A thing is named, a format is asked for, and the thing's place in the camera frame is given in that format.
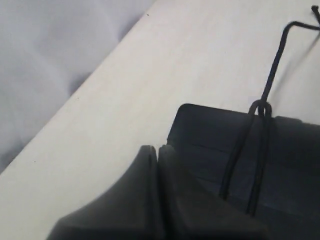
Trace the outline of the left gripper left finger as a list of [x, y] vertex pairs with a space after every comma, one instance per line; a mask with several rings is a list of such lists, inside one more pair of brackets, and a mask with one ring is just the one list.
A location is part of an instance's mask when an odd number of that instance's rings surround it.
[[157, 155], [140, 147], [122, 177], [100, 197], [62, 217], [50, 240], [158, 240], [160, 200]]

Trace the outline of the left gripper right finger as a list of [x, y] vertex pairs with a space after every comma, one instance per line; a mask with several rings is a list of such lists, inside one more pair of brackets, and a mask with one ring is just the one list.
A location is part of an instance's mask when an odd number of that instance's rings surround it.
[[159, 149], [158, 183], [167, 239], [270, 239], [262, 223], [207, 191], [171, 145]]

